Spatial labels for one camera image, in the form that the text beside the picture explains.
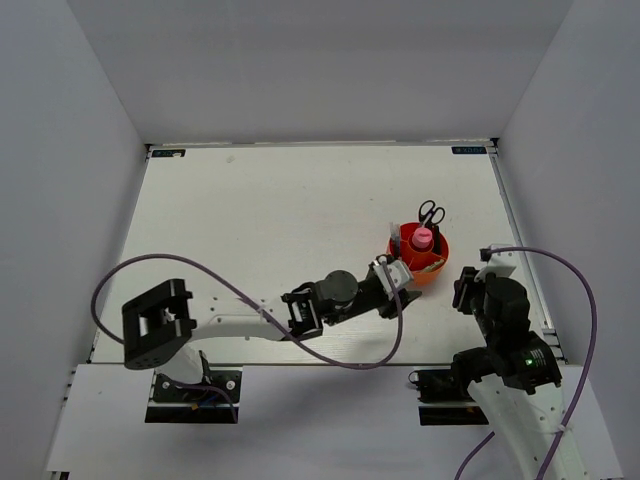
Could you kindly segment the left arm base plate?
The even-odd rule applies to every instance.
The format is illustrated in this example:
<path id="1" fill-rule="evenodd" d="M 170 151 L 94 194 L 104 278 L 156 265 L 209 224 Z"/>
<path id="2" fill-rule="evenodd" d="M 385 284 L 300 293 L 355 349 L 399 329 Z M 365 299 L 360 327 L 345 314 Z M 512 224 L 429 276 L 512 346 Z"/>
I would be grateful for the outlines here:
<path id="1" fill-rule="evenodd" d="M 181 388 L 164 374 L 155 374 L 146 407 L 148 424 L 235 424 L 239 415 L 243 372 L 212 368 L 204 385 L 224 391 L 232 404 L 211 390 Z"/>

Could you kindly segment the yellow capped black highlighter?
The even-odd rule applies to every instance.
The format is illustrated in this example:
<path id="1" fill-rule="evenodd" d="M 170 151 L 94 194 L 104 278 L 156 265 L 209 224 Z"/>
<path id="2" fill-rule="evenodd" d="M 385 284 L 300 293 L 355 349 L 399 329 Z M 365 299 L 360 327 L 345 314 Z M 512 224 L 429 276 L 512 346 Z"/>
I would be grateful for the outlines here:
<path id="1" fill-rule="evenodd" d="M 433 236 L 433 253 L 440 255 L 442 253 L 441 233 L 438 225 L 434 225 L 431 229 Z"/>

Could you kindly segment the blue ink pen refill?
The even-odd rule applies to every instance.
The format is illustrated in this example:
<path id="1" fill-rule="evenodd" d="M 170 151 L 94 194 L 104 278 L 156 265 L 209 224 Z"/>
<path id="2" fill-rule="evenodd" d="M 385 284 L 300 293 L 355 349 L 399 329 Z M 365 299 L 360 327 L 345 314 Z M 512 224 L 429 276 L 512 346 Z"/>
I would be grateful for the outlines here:
<path id="1" fill-rule="evenodd" d="M 389 224 L 389 230 L 390 230 L 390 254 L 393 256 L 393 253 L 392 253 L 392 240 L 393 239 L 400 239 L 401 240 L 400 225 L 396 224 L 394 222 L 391 222 Z"/>

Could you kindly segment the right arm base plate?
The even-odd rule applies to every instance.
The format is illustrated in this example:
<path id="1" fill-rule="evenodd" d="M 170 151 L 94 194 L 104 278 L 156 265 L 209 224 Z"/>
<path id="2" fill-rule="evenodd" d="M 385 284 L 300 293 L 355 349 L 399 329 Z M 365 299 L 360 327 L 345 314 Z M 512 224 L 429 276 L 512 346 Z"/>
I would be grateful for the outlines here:
<path id="1" fill-rule="evenodd" d="M 420 368 L 408 375 L 417 392 L 421 426 L 487 426 L 486 416 L 461 391 L 449 369 Z"/>

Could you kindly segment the black handled scissors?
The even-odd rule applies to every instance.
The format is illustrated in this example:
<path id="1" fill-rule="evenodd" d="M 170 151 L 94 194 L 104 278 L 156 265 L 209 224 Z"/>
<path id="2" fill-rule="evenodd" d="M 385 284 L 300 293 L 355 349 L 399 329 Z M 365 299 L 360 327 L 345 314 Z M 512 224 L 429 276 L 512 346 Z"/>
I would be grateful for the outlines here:
<path id="1" fill-rule="evenodd" d="M 426 228 L 439 225 L 445 216 L 445 209 L 431 199 L 424 201 L 418 209 L 418 222 Z"/>

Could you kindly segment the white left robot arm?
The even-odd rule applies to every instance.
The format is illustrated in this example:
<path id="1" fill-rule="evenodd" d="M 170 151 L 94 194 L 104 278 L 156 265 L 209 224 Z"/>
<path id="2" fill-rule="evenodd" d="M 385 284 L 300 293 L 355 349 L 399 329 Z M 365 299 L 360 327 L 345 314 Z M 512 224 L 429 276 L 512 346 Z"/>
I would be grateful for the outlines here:
<path id="1" fill-rule="evenodd" d="M 211 387 L 204 359 L 190 342 L 217 338 L 260 338 L 275 342 L 294 337 L 310 340 L 334 326 L 377 311 L 385 319 L 417 300 L 421 293 L 408 286 L 413 277 L 397 263 L 387 278 L 380 266 L 369 268 L 359 281 L 351 273 L 335 270 L 324 279 L 306 282 L 256 309 L 241 299 L 209 307 L 204 317 L 189 310 L 193 294 L 182 279 L 169 279 L 126 302 L 121 308 L 124 365 L 129 370 L 155 369 L 188 398 L 199 399 Z"/>

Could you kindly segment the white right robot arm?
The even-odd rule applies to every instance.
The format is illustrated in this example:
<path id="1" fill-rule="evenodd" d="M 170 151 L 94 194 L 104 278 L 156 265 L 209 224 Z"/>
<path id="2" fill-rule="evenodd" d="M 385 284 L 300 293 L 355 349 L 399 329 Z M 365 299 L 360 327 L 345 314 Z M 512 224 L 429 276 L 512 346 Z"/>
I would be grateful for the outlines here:
<path id="1" fill-rule="evenodd" d="M 573 428 L 563 420 L 570 408 L 558 361 L 531 328 L 525 287 L 466 267 L 454 283 L 452 306 L 474 317 L 485 341 L 454 355 L 452 388 L 477 403 L 521 477 L 589 478 Z"/>

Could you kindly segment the green transparent plastic case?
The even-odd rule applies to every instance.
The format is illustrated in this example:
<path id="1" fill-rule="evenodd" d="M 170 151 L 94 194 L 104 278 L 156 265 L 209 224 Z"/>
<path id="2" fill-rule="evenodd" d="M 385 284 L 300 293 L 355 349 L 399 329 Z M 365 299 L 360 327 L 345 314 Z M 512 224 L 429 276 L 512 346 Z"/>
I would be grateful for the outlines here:
<path id="1" fill-rule="evenodd" d="M 446 260 L 444 258 L 438 259 L 437 261 L 435 261 L 434 263 L 426 266 L 424 269 L 421 270 L 421 273 L 431 273 L 431 272 L 435 272 L 437 270 L 439 270 L 442 266 L 444 266 L 446 263 Z"/>

